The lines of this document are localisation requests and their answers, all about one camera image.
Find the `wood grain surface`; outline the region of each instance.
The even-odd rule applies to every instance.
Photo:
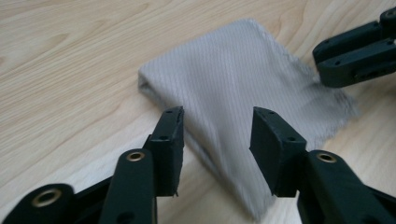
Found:
[[[30,0],[0,2],[0,219],[29,191],[75,191],[112,175],[142,147],[161,111],[137,90],[145,62],[241,18],[261,23],[314,67],[311,51],[395,7],[393,0]],[[345,90],[361,112],[324,149],[361,180],[396,196],[396,76]],[[159,199],[159,223],[253,223],[186,146],[178,198]],[[262,223],[301,223],[279,199]]]

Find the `folded fabric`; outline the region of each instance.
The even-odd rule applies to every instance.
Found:
[[[259,220],[274,199],[248,149],[253,106],[278,113],[308,150],[354,114],[349,97],[315,77],[257,22],[241,20],[146,63],[138,87],[161,109],[184,106],[187,143]]]

